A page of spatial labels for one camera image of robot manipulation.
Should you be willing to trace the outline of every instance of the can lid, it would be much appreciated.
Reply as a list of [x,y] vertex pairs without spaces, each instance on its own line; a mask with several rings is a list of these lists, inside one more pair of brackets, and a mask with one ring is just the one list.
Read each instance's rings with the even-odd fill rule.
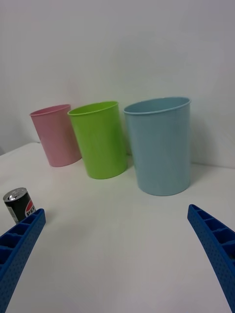
[[16,188],[11,191],[9,191],[5,196],[3,197],[4,202],[11,202],[15,201],[22,196],[24,196],[27,193],[27,189],[24,187]]

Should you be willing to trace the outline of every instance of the white tabletop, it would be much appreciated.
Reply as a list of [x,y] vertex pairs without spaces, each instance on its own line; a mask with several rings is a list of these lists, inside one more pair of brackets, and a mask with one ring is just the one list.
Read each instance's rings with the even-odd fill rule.
[[[187,221],[194,203],[235,229],[235,170],[192,166],[188,190],[142,192],[134,168],[111,179],[83,161],[51,168],[31,143],[0,157],[0,197],[26,187],[44,227],[8,313],[230,313]],[[3,201],[0,230],[14,226]]]

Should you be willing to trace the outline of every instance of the pepsi logo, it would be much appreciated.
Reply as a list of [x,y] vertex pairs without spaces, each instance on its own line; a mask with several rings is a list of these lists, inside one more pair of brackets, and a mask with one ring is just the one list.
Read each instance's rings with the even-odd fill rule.
[[32,214],[33,212],[35,212],[35,207],[33,205],[32,200],[29,201],[29,203],[27,204],[27,207],[25,209],[25,216],[29,216],[30,214]]

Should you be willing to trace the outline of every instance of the pepsi can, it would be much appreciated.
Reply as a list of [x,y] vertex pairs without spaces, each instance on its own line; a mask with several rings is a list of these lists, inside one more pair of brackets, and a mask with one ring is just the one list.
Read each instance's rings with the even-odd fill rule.
[[36,211],[27,189],[23,187],[9,191],[3,201],[16,223]]

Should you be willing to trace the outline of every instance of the plastic cup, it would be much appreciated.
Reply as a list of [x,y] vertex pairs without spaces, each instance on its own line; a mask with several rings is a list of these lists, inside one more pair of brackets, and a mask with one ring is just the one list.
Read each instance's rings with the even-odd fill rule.
[[81,158],[68,111],[70,104],[62,104],[30,114],[49,164],[54,167],[77,162]]
[[138,186],[148,194],[174,195],[189,186],[190,102],[171,97],[124,109]]
[[106,179],[127,167],[118,102],[100,102],[70,111],[88,176]]

